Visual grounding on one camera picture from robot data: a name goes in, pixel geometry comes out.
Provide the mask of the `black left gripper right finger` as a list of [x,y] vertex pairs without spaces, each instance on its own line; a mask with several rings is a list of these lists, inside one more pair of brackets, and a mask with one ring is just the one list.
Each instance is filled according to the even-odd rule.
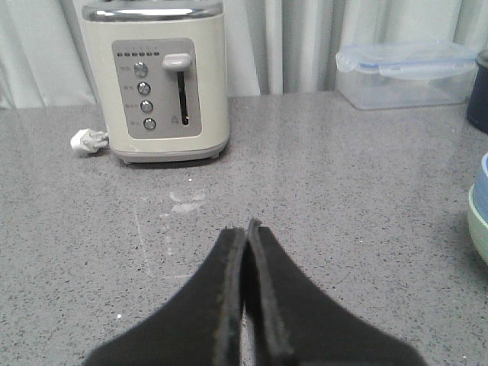
[[247,312],[258,365],[425,364],[411,345],[323,293],[258,220],[247,240]]

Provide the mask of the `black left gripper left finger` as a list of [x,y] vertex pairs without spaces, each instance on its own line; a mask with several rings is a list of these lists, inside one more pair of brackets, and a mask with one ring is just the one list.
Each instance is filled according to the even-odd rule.
[[224,229],[184,287],[161,309],[96,348],[86,365],[238,365],[245,232]]

